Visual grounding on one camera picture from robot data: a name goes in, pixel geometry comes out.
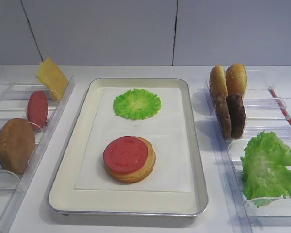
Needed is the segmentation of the sesame bun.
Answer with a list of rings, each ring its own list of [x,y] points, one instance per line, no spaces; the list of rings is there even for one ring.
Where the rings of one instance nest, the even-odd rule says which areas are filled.
[[[228,93],[245,96],[247,89],[247,72],[244,65],[232,64],[226,71],[226,85]]]
[[[212,97],[217,99],[219,95],[228,96],[226,74],[221,65],[216,65],[210,72],[209,87]]]

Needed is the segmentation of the green leaf lettuce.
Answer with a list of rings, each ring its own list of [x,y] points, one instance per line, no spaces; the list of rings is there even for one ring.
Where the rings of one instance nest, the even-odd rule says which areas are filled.
[[[241,157],[244,195],[256,207],[279,197],[291,199],[291,148],[274,132],[250,139]]]

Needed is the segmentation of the brown bun half in rack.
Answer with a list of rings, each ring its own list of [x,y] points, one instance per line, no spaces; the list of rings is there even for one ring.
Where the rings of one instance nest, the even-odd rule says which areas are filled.
[[[26,120],[13,118],[5,123],[0,131],[0,164],[3,169],[23,174],[34,148],[34,132]]]

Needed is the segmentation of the clear acrylic rack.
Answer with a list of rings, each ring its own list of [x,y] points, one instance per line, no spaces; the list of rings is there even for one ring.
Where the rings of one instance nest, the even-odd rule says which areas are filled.
[[[34,70],[20,75],[0,66],[0,130],[12,118],[27,118],[27,104],[34,91],[43,91],[48,100],[46,125],[34,131],[36,147],[25,173],[17,175],[0,165],[0,233],[9,232],[74,86],[73,77],[69,77],[64,96],[57,101],[52,91],[36,80]]]
[[[291,98],[275,92],[275,82],[261,70],[248,70],[248,85],[242,99],[246,111],[246,126],[239,139],[224,139],[215,104],[210,93],[209,78],[204,93],[209,108],[209,120],[214,126],[218,148],[215,158],[221,175],[226,179],[226,200],[236,222],[236,233],[269,233],[271,229],[284,232],[291,229],[291,199],[262,197],[248,200],[243,193],[242,161],[245,147],[261,132],[274,132],[291,148]]]

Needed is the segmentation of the round flat lettuce piece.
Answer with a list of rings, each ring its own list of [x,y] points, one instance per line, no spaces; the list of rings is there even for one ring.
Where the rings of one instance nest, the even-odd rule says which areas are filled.
[[[130,120],[151,118],[161,106],[160,97],[145,89],[128,90],[117,96],[113,103],[115,114]]]

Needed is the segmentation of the clear acrylic rack left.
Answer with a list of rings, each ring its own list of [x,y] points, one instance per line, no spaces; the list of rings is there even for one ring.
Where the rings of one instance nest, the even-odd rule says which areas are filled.
[[[46,125],[34,131],[36,147],[25,173],[17,175],[0,165],[0,233],[9,232],[74,86],[73,77],[69,77],[64,96],[57,101],[52,91],[36,80],[34,70],[20,75],[0,66],[0,130],[12,118],[27,118],[27,104],[34,91],[43,91],[48,100]]]

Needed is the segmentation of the dark meat patty in rack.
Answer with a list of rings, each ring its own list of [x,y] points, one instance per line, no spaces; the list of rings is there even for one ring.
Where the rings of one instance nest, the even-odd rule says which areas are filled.
[[[231,137],[241,138],[247,119],[242,97],[240,94],[231,94],[226,97],[226,101],[231,120]]]

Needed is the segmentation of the white paper liner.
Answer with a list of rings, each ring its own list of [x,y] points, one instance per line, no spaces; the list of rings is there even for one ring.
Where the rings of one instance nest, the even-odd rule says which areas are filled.
[[[137,121],[116,116],[114,112],[115,98],[126,91],[127,88],[102,89],[75,188],[190,192],[190,155],[180,89],[151,88],[149,91],[161,99],[161,109],[154,117]],[[156,154],[153,171],[137,183],[116,181],[104,168],[102,155],[106,146],[122,136],[138,136],[148,140]]]

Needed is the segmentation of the clear acrylic rack right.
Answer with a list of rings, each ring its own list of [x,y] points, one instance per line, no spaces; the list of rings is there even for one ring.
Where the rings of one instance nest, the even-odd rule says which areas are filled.
[[[284,232],[291,229],[291,199],[262,197],[248,200],[243,193],[242,161],[245,147],[261,132],[274,132],[291,148],[291,98],[275,92],[275,82],[261,70],[248,70],[248,85],[242,99],[246,111],[246,126],[239,139],[224,139],[215,104],[210,93],[209,78],[204,93],[209,108],[209,120],[214,126],[218,148],[215,158],[221,175],[226,179],[226,200],[236,222],[236,233],[269,233],[271,229]]]

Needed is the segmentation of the red tomato slice in rack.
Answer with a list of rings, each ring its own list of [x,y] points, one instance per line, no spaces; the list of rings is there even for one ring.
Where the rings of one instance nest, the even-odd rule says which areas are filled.
[[[48,102],[43,91],[35,91],[31,94],[27,106],[27,119],[35,130],[44,127],[48,116]]]

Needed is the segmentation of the yellow cheese slice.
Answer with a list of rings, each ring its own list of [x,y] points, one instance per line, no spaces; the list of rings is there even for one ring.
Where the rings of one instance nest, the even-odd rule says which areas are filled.
[[[50,94],[55,100],[62,99],[68,80],[50,57],[40,62],[36,76],[45,87],[51,90]]]

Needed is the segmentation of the bottom bun on tray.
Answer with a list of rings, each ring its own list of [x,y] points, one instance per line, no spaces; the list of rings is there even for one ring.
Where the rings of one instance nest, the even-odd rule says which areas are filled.
[[[152,144],[142,137],[137,137],[141,141],[145,142],[148,147],[148,158],[145,164],[137,171],[129,173],[118,173],[111,171],[108,167],[105,166],[106,172],[113,177],[114,179],[123,182],[123,183],[135,183],[143,180],[147,177],[152,171],[156,160],[156,154],[152,147]]]

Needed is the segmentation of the sesame bun left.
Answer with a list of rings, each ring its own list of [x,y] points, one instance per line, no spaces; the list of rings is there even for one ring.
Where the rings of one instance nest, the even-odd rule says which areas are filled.
[[[216,65],[210,72],[209,87],[212,97],[217,99],[219,95],[228,96],[226,74],[221,65]]]

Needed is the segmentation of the brown meat patty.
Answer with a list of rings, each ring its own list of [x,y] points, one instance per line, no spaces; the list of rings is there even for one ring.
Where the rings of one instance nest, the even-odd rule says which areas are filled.
[[[215,101],[217,117],[220,120],[224,138],[231,138],[231,119],[226,98],[220,93]]]

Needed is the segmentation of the tomato slice on bun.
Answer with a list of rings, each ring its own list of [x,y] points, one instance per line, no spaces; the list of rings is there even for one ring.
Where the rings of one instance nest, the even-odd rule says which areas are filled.
[[[132,136],[123,136],[112,141],[103,153],[106,167],[118,173],[139,170],[147,158],[148,147],[146,143]]]

